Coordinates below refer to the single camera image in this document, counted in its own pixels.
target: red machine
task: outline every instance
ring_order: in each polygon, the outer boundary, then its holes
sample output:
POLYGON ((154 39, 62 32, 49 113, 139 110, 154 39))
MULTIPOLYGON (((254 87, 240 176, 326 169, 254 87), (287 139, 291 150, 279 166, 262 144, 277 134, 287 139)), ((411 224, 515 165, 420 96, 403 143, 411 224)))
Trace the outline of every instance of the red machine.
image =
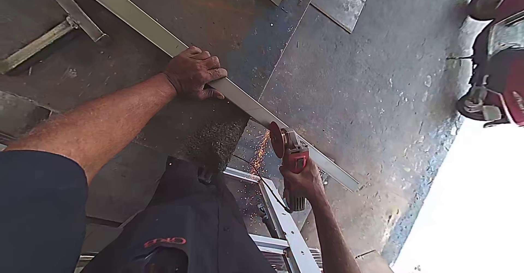
POLYGON ((456 108, 485 127, 524 126, 524 0, 471 0, 468 10, 492 22, 475 39, 471 88, 456 108))
MULTIPOLYGON (((269 136, 273 151, 282 159, 282 165, 295 174, 300 173, 309 159, 309 146, 299 139, 293 129, 281 129, 276 122, 271 122, 269 125, 269 136)), ((305 209, 305 197, 293 192, 289 186, 286 186, 285 181, 284 198, 292 212, 305 209)))

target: person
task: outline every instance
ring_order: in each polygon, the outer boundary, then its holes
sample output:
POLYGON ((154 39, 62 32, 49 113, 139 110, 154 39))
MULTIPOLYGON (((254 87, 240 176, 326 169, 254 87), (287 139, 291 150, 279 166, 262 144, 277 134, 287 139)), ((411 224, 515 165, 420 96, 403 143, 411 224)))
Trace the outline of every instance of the person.
MULTIPOLYGON (((219 59, 191 47, 144 82, 51 118, 0 152, 1 272, 72 272, 85 234, 88 185, 176 96, 224 99, 205 88, 226 77, 219 59)), ((234 198, 198 166, 168 157, 148 207, 84 272, 274 272, 251 240, 234 198)), ((359 272, 326 200, 317 166, 280 168, 313 207, 324 271, 359 272)))

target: red angle grinder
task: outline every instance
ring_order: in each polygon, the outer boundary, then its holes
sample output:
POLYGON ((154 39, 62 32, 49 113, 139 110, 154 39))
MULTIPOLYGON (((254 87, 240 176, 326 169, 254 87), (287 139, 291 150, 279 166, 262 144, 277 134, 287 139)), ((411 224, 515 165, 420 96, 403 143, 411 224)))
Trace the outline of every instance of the red angle grinder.
MULTIPOLYGON (((282 159, 282 166, 295 174, 300 173, 309 159, 309 146, 299 140, 295 130, 291 128, 281 129, 276 122, 271 122, 269 125, 269 136, 273 151, 278 158, 282 159)), ((305 197, 293 193, 285 184, 284 198, 292 212, 305 209, 305 197)))

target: hand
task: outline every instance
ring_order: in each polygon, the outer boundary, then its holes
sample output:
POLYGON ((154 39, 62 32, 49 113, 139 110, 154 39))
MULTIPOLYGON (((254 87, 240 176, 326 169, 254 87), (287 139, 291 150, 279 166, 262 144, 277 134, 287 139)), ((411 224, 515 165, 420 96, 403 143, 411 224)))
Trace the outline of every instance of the hand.
POLYGON ((284 177, 285 189, 305 196, 309 202, 325 198, 322 178, 317 165, 311 159, 308 159, 305 168, 298 174, 291 172, 284 166, 280 166, 279 170, 284 177))
POLYGON ((208 51, 191 46, 173 57, 163 72, 177 91, 177 95, 194 96, 200 100, 216 97, 224 99, 218 90, 204 89, 208 82, 227 76, 227 71, 220 68, 219 58, 208 51))

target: shirt sleeve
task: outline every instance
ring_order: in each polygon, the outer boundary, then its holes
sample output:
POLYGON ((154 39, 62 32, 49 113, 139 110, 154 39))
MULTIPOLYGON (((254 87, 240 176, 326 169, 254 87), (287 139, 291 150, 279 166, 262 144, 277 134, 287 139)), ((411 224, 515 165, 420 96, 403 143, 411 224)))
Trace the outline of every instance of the shirt sleeve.
POLYGON ((0 272, 72 272, 87 194, 84 171, 69 158, 0 152, 0 272))

